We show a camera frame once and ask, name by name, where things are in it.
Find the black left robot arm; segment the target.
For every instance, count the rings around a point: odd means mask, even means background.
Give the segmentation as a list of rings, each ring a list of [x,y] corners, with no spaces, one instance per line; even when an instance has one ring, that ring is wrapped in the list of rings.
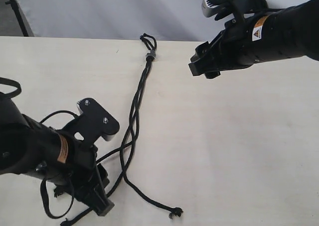
[[[110,141],[119,131],[119,122],[93,98],[82,99],[77,106],[80,114],[54,129],[22,114],[11,99],[0,98],[0,172],[40,179],[49,217],[49,182],[55,184],[55,197],[68,194],[99,216],[114,206],[104,191],[109,179],[97,162],[95,142]]]

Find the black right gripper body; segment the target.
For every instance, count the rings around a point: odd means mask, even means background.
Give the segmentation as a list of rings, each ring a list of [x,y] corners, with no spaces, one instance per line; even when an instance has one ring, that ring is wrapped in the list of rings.
[[[221,31],[209,44],[209,71],[245,69],[264,62],[260,52],[263,26],[258,18],[242,24],[232,24]]]

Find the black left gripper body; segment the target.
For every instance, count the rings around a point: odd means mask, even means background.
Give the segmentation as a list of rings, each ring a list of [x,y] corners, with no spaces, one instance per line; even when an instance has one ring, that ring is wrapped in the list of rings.
[[[40,195],[49,205],[46,184],[55,184],[54,196],[67,193],[79,201],[96,186],[96,147],[82,149],[82,141],[68,136],[38,136],[34,143],[37,156],[34,175],[41,179]]]

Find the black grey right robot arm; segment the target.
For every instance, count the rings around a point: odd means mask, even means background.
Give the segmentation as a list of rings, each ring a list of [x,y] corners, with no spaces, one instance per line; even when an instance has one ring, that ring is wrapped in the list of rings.
[[[227,22],[213,41],[195,49],[189,69],[213,79],[222,71],[302,56],[319,59],[319,0]]]

